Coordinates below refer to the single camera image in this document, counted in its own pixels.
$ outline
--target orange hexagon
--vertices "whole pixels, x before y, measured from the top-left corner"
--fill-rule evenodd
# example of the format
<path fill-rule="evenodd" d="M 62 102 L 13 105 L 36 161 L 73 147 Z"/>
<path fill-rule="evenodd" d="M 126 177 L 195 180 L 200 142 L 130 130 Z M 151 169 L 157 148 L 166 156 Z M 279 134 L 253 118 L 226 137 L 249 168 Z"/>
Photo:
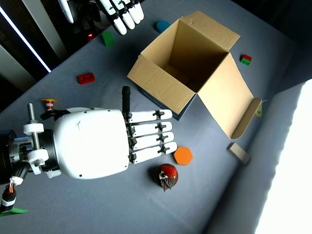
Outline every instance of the orange hexagon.
<path fill-rule="evenodd" d="M 193 159 L 192 152 L 187 147 L 179 147 L 175 151 L 174 157 L 177 164 L 180 165 L 188 165 Z"/>

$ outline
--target cardboard box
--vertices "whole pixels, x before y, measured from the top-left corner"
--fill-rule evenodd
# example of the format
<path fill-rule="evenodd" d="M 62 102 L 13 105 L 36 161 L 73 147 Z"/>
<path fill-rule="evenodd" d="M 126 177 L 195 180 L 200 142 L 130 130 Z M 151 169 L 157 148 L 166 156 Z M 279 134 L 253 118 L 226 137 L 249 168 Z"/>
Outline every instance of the cardboard box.
<path fill-rule="evenodd" d="M 196 11 L 148 45 L 128 78 L 176 114 L 198 95 L 224 133 L 238 138 L 261 102 L 229 52 L 238 39 L 238 34 Z"/>

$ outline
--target green lego brick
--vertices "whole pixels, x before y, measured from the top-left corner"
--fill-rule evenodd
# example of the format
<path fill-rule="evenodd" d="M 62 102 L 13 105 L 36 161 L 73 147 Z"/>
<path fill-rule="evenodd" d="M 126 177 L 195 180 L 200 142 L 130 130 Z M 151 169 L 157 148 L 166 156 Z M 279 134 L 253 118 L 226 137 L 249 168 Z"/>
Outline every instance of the green lego brick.
<path fill-rule="evenodd" d="M 114 38 L 111 32 L 103 32 L 102 33 L 102 38 L 104 41 L 105 46 L 112 46 L 115 44 Z"/>
<path fill-rule="evenodd" d="M 247 60 L 247 59 L 245 59 L 245 58 L 242 58 L 242 59 L 240 60 L 240 62 L 243 63 L 243 64 L 245 64 L 245 65 L 247 65 L 247 66 L 249 66 L 249 64 L 251 63 L 251 61 L 249 61 L 249 60 Z"/>

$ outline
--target red block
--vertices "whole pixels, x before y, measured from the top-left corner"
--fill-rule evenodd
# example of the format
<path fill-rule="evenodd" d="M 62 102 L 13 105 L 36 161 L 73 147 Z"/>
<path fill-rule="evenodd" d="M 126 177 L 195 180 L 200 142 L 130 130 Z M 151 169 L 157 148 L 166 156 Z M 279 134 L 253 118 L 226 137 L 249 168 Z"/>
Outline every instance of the red block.
<path fill-rule="evenodd" d="M 87 73 L 81 76 L 77 77 L 79 84 L 87 84 L 96 81 L 96 78 L 94 77 L 93 73 Z"/>
<path fill-rule="evenodd" d="M 243 55 L 243 59 L 247 59 L 247 60 L 251 61 L 251 60 L 252 60 L 252 57 L 250 57 L 250 56 L 248 56 L 248 55 Z"/>

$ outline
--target white light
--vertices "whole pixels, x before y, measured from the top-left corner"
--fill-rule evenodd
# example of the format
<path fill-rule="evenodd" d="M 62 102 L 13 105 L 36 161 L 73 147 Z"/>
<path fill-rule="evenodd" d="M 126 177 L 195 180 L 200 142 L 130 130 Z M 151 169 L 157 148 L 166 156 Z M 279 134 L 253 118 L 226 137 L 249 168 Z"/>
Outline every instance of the white light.
<path fill-rule="evenodd" d="M 41 62 L 41 64 L 44 66 L 45 69 L 47 69 L 48 72 L 51 72 L 51 70 L 48 68 L 48 66 L 44 63 L 44 61 L 40 58 L 40 56 L 37 54 L 37 52 L 34 50 L 34 48 L 29 44 L 29 42 L 26 40 L 26 38 L 23 36 L 23 34 L 19 31 L 19 29 L 15 26 L 15 24 L 11 21 L 11 19 L 8 17 L 8 15 L 5 13 L 5 11 L 0 6 L 0 13 L 3 15 L 3 17 L 8 21 L 8 23 L 11 25 L 11 27 L 14 29 L 14 31 L 19 35 L 19 37 L 23 40 L 23 42 L 27 45 L 27 47 L 33 52 L 33 54 L 36 56 L 36 58 Z"/>

